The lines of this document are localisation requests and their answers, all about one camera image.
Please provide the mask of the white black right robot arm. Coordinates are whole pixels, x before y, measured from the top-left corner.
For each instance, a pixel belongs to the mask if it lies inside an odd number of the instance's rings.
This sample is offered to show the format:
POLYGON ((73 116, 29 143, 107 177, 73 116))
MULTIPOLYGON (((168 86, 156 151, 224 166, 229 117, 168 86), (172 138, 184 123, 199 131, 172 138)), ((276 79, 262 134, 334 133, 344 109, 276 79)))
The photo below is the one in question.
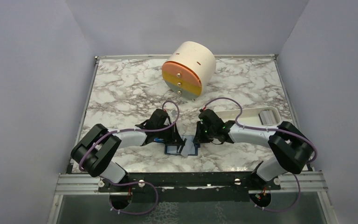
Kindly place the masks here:
POLYGON ((275 177, 287 172, 301 173, 310 157, 316 154, 311 142, 290 122, 277 126, 242 127, 235 120, 224 122, 213 110, 203 109, 197 122, 197 143, 248 143, 267 147, 273 157, 260 162, 247 179, 247 184, 261 190, 275 177))

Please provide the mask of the white rectangular plastic tray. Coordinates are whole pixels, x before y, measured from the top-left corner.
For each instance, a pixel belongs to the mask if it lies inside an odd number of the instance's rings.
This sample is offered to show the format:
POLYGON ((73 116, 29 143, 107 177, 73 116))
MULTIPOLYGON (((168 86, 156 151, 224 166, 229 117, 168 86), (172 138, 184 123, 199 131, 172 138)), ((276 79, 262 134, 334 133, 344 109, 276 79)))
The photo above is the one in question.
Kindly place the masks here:
MULTIPOLYGON (((278 110, 275 107, 267 106, 267 107, 258 107, 258 108, 249 108, 242 109, 242 114, 238 118, 238 122, 242 125, 246 126, 265 126, 261 124, 258 114, 263 110, 272 110, 274 116, 278 119, 278 124, 282 122, 281 116, 278 110)), ((236 110, 226 110, 226 111, 215 111, 218 117, 220 117, 223 121, 235 120, 238 114, 240 113, 240 109, 236 110)))

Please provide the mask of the blue card holder wallet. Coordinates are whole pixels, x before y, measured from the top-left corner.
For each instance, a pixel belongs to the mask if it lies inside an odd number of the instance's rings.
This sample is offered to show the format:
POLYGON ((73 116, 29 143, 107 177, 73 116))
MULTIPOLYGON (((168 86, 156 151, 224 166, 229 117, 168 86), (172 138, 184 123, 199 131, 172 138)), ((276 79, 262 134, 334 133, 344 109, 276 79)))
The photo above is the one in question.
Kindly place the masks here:
POLYGON ((165 145, 164 153, 167 155, 181 155, 185 158, 188 156, 197 156, 200 144, 194 142, 195 136, 181 135, 181 138, 185 143, 183 146, 165 145))

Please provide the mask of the stack of white cards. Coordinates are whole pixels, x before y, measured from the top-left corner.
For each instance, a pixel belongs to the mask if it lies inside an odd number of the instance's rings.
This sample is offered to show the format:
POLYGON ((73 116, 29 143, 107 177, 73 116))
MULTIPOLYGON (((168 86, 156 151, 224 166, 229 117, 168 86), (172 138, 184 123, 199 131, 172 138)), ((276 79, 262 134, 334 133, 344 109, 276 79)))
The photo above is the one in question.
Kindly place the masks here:
POLYGON ((279 123, 272 110, 263 110, 258 116, 262 125, 270 126, 279 123))

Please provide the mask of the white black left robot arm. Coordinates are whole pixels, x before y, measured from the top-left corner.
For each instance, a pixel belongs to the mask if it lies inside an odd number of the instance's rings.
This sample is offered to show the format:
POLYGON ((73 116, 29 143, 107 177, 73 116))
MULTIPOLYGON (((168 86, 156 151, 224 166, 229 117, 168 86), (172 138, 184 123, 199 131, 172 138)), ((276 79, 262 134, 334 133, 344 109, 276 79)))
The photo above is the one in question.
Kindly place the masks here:
POLYGON ((92 177, 102 177, 110 182, 115 191, 127 188, 128 173, 112 159, 117 150, 126 147, 142 147, 161 141, 167 146, 183 147, 176 124, 163 109, 156 109, 149 119, 133 128, 110 130, 102 124, 94 125, 74 146, 71 158, 79 169, 92 177))

